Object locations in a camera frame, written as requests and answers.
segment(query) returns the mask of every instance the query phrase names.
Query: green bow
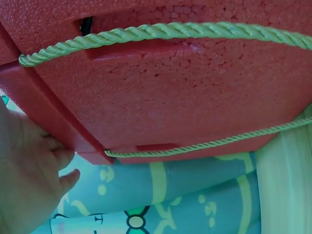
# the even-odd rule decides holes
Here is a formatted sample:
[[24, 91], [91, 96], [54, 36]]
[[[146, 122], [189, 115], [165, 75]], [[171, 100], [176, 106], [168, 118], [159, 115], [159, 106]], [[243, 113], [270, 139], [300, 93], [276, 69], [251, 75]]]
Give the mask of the green bow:
[[5, 104], [5, 105], [8, 104], [9, 98], [8, 98], [7, 96], [5, 96], [5, 95], [3, 95], [3, 96], [1, 96], [1, 97], [2, 97], [2, 100], [4, 101], [4, 104]]
[[[126, 234], [149, 234], [149, 232], [144, 228], [146, 221], [145, 221], [145, 214], [149, 210], [149, 206], [145, 206], [138, 209], [132, 209], [129, 211], [125, 211], [125, 214], [128, 216], [127, 218], [127, 225], [129, 226], [129, 229], [127, 230]], [[141, 227], [132, 227], [130, 225], [130, 219], [132, 217], [140, 217], [143, 220], [143, 224]]]

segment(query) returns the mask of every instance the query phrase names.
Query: human hand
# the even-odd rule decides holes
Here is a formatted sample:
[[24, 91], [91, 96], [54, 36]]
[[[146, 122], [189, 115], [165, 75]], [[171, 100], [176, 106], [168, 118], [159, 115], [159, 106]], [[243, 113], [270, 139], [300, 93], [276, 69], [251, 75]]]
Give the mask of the human hand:
[[0, 233], [29, 234], [50, 217], [79, 179], [78, 170], [59, 177], [73, 157], [0, 100]]

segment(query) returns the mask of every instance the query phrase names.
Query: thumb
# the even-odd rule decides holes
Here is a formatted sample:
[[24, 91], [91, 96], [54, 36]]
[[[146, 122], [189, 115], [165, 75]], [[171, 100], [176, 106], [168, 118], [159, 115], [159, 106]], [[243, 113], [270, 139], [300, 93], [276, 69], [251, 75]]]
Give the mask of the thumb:
[[71, 173], [59, 178], [59, 182], [63, 191], [62, 196], [68, 193], [76, 185], [79, 178], [80, 171], [78, 169], [75, 169]]

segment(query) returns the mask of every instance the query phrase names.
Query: twisted rope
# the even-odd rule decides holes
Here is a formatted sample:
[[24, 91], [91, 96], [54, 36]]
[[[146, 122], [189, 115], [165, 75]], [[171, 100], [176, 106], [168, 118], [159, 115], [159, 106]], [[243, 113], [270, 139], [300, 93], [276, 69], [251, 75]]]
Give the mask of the twisted rope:
[[141, 25], [126, 29], [116, 28], [99, 34], [79, 36], [66, 42], [58, 42], [54, 46], [41, 49], [32, 55], [21, 55], [19, 63], [24, 67], [34, 67], [52, 59], [68, 55], [72, 52], [97, 48], [115, 43], [141, 41], [150, 39], [172, 38], [227, 38], [227, 39], [257, 39], [273, 41], [302, 49], [312, 50], [312, 37], [300, 33], [292, 33], [271, 27], [243, 23], [158, 23]]
[[308, 124], [312, 124], [312, 117], [295, 120], [295, 121], [285, 123], [285, 124], [281, 124], [281, 125], [271, 127], [271, 128], [265, 128], [265, 129], [261, 129], [261, 130], [257, 130], [257, 131], [253, 131], [253, 132], [247, 132], [247, 133], [239, 134], [236, 136], [227, 137], [227, 138], [224, 138], [221, 140], [204, 142], [204, 143], [191, 145], [191, 146], [187, 146], [187, 147], [174, 148], [171, 150], [163, 150], [163, 151], [155, 151], [155, 152], [153, 152], [153, 151], [135, 152], [135, 153], [116, 153], [116, 152], [111, 152], [109, 150], [105, 150], [105, 153], [111, 157], [123, 157], [123, 158], [172, 156], [172, 155], [178, 155], [178, 154], [188, 153], [188, 152], [197, 151], [197, 150], [209, 149], [212, 147], [226, 145], [226, 144], [230, 144], [230, 143], [233, 143], [236, 141], [245, 140], [245, 139], [249, 139], [249, 138], [254, 138], [254, 137], [264, 136], [264, 135], [268, 135], [268, 134], [278, 133], [281, 131], [305, 126]]
[[[115, 43], [126, 43], [129, 41], [141, 41], [151, 39], [172, 39], [172, 38], [227, 38], [227, 39], [257, 39], [261, 41], [272, 41], [284, 43], [289, 46], [298, 46], [301, 49], [312, 50], [312, 37], [300, 33], [292, 33], [271, 27], [264, 27], [254, 24], [243, 23], [178, 23], [169, 24], [158, 23], [154, 25], [141, 25], [139, 27], [129, 27], [126, 29], [116, 28], [111, 31], [99, 34], [88, 34], [79, 36], [66, 42], [58, 42], [54, 46], [48, 46], [32, 55], [21, 55], [19, 63], [24, 67], [34, 67], [52, 59], [68, 55], [72, 52], [97, 48]], [[221, 140], [205, 142], [187, 147], [174, 148], [156, 152], [136, 152], [136, 153], [115, 153], [105, 150], [108, 156], [112, 157], [162, 157], [172, 156], [197, 150], [208, 149], [233, 143], [253, 137], [278, 133], [288, 129], [304, 126], [312, 123], [312, 117], [295, 120], [290, 123], [278, 125], [258, 131], [239, 134]]]

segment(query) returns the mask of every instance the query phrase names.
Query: red foam board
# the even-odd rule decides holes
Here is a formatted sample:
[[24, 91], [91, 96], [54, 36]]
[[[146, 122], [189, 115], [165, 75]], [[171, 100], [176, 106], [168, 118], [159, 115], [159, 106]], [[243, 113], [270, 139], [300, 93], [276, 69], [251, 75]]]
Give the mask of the red foam board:
[[85, 155], [84, 158], [94, 164], [113, 162], [113, 158], [104, 155], [101, 144], [80, 127], [62, 104], [50, 94], [33, 69], [24, 69], [18, 62], [0, 66], [0, 87], [34, 122], [67, 148], [89, 152], [81, 155]]
[[[13, 10], [20, 1], [5, 2], [0, 21], [25, 54], [80, 35], [79, 24], [89, 16], [94, 17], [93, 33], [144, 23], [231, 21], [312, 35], [310, 0], [33, 0], [25, 2], [22, 13]], [[272, 42], [172, 39], [80, 51], [34, 70], [103, 148], [129, 152], [185, 146], [291, 121], [312, 101], [310, 57], [310, 51]], [[122, 161], [250, 151], [271, 137], [170, 158]]]

